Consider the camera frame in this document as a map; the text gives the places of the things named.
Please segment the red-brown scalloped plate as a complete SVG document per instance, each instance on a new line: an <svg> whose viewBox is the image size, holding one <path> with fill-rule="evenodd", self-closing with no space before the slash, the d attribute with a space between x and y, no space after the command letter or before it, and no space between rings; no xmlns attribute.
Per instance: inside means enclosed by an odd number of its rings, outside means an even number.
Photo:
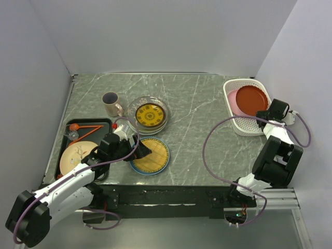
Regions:
<svg viewBox="0 0 332 249"><path fill-rule="evenodd" d="M256 116L259 111L268 109L268 98L262 90L255 86L241 87L236 94L238 108L249 116Z"/></svg>

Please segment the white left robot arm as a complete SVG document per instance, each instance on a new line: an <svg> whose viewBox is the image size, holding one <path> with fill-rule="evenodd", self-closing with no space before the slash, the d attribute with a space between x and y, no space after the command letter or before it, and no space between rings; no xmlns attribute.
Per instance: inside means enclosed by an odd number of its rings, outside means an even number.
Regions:
<svg viewBox="0 0 332 249"><path fill-rule="evenodd" d="M133 140L134 146L128 138L109 133L69 173L34 193L21 192L5 223L14 243L34 247L52 225L75 210L98 208L103 195L97 192L94 181L109 170L110 164L141 159L152 153L138 135L133 135Z"/></svg>

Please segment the pink plastic plate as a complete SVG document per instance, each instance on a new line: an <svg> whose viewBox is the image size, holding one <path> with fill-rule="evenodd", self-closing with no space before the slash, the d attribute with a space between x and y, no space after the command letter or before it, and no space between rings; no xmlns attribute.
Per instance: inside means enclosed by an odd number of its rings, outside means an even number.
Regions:
<svg viewBox="0 0 332 249"><path fill-rule="evenodd" d="M242 112L236 102L236 95L237 95L238 90L233 90L231 91L228 95L228 102L231 108L231 111L233 114L238 115L238 116L247 116L247 114L245 114L244 112Z"/></svg>

